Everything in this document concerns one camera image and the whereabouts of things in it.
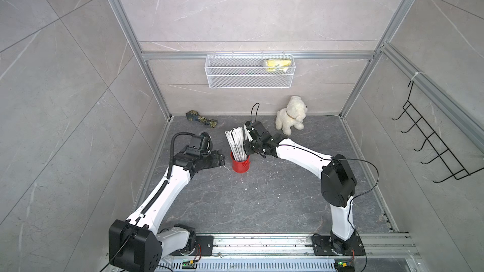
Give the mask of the bundle of white straws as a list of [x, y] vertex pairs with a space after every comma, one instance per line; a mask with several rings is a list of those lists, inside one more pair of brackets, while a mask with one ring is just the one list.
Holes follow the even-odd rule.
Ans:
[[234, 160], [238, 162], [246, 161], [248, 154], [244, 149], [244, 143], [246, 141], [245, 129], [243, 127], [233, 128], [232, 130], [225, 131], [225, 135]]

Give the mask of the red cup container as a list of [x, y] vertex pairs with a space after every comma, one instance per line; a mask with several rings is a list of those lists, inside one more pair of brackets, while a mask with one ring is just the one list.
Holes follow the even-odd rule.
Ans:
[[236, 173], [243, 174], [246, 173], [250, 168], [250, 157], [247, 156], [245, 161], [237, 161], [234, 158], [233, 153], [231, 152], [231, 160], [232, 160], [232, 170]]

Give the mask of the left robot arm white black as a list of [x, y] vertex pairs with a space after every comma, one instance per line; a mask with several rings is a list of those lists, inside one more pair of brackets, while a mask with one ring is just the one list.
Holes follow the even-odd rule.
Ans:
[[109, 264], [126, 271], [155, 271], [174, 252], [196, 253], [195, 230], [177, 224], [160, 232], [160, 225], [179, 193], [195, 173], [225, 165], [218, 151], [192, 156], [177, 153], [155, 190], [129, 217], [115, 220], [108, 231]]

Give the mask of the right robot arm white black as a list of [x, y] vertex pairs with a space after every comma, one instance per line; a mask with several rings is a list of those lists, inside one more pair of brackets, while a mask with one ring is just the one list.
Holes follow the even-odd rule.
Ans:
[[273, 156], [292, 162], [315, 175], [321, 183], [321, 195], [330, 204], [331, 232], [329, 243], [337, 255], [365, 254], [353, 223], [352, 203], [357, 180], [348, 159], [341, 155], [324, 155], [300, 146], [284, 134], [272, 135], [257, 121], [245, 123], [244, 149], [249, 154]]

